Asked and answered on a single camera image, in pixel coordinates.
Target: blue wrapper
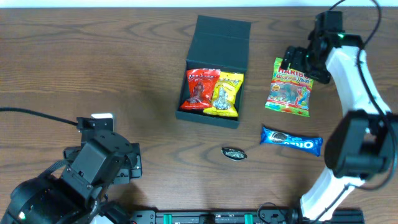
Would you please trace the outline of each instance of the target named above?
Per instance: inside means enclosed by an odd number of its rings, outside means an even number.
[[[264,143],[288,146],[294,149],[300,149],[301,151],[309,152],[316,156],[320,156],[323,139],[320,137],[297,137],[262,127],[260,144]]]

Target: open box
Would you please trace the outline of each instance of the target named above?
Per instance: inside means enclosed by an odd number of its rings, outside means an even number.
[[[197,26],[187,56],[180,100],[175,112],[177,119],[237,128],[243,103],[243,84],[236,95],[237,118],[212,116],[203,110],[182,110],[180,106],[190,97],[186,71],[195,68],[215,68],[223,72],[243,73],[246,79],[249,57],[250,22],[198,16]]]

